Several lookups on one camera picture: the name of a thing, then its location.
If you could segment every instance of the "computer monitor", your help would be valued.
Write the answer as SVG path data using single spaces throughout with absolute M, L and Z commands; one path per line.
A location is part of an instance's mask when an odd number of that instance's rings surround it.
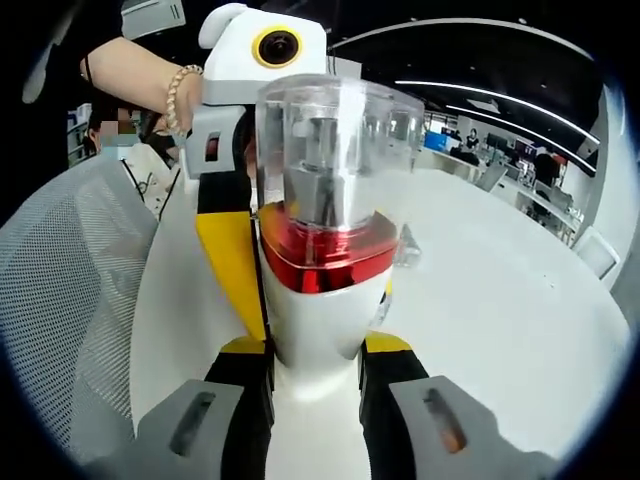
M 493 148 L 497 148 L 498 150 L 502 150 L 503 152 L 507 150 L 507 142 L 506 138 L 499 137 L 498 135 L 494 135 L 490 133 L 487 135 L 487 145 Z
M 518 153 L 520 158 L 532 160 L 535 157 L 535 149 L 521 140 L 516 140 L 516 147 L 514 150 Z

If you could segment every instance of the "white plastic casing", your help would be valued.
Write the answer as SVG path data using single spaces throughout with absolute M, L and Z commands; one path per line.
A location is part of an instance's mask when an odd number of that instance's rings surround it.
M 291 64 L 269 68 L 254 58 L 254 39 L 268 28 L 285 26 L 294 30 L 301 50 Z M 319 23 L 276 13 L 227 4 L 209 14 L 202 24 L 198 41 L 212 48 L 204 66 L 206 80 L 272 81 L 298 73 L 325 73 L 327 38 Z

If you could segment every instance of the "red base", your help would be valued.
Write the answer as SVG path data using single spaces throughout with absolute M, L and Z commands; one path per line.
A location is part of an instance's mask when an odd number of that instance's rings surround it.
M 282 204 L 259 212 L 267 262 L 283 285 L 300 293 L 323 293 L 368 280 L 393 263 L 395 225 L 375 213 L 367 225 L 347 232 L 292 222 Z

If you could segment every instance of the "white table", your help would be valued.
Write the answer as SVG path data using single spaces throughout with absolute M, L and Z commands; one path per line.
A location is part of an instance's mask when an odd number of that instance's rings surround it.
M 417 172 L 412 182 L 409 225 L 423 256 L 416 268 L 395 270 L 382 329 L 410 342 L 431 375 L 492 409 L 518 448 L 563 455 L 614 378 L 625 319 L 589 269 L 520 212 L 446 173 Z M 164 215 L 133 327 L 136 426 L 244 333 L 199 249 L 193 205 L 178 194 Z M 355 365 L 350 375 L 309 404 L 276 381 L 267 478 L 369 478 Z

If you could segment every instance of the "pearl bracelet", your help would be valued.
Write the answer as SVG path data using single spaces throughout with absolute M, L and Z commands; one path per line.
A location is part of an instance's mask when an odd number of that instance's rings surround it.
M 171 133 L 176 135 L 186 136 L 187 132 L 180 130 L 178 125 L 178 118 L 176 116 L 176 95 L 178 93 L 178 87 L 180 83 L 187 75 L 193 73 L 196 75 L 202 75 L 202 67 L 198 65 L 188 65 L 178 70 L 171 80 L 169 85 L 169 93 L 167 95 L 167 125 Z

